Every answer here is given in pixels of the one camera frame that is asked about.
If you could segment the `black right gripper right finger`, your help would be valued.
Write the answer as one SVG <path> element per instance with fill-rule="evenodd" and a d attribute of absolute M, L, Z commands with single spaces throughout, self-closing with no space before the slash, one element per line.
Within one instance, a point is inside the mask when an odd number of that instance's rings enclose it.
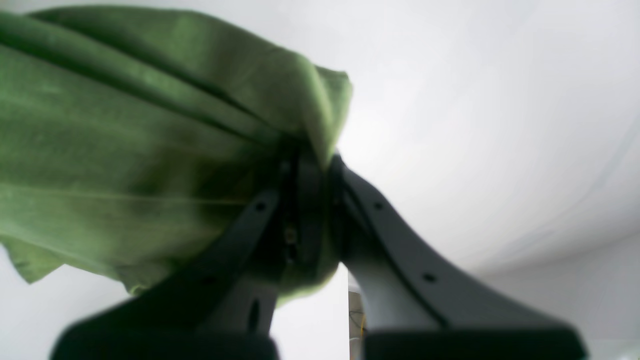
<path fill-rule="evenodd" d="M 365 310 L 364 360 L 585 360 L 570 324 L 505 296 L 429 246 L 339 155 L 330 165 L 340 258 Z"/>

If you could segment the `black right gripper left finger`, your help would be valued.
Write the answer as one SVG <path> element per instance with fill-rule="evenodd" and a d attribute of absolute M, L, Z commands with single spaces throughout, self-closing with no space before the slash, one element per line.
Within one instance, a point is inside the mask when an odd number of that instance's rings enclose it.
<path fill-rule="evenodd" d="M 297 150 L 220 239 L 150 291 L 71 326 L 52 358 L 276 360 L 269 331 L 284 274 L 315 276 L 322 240 L 322 169 Z"/>

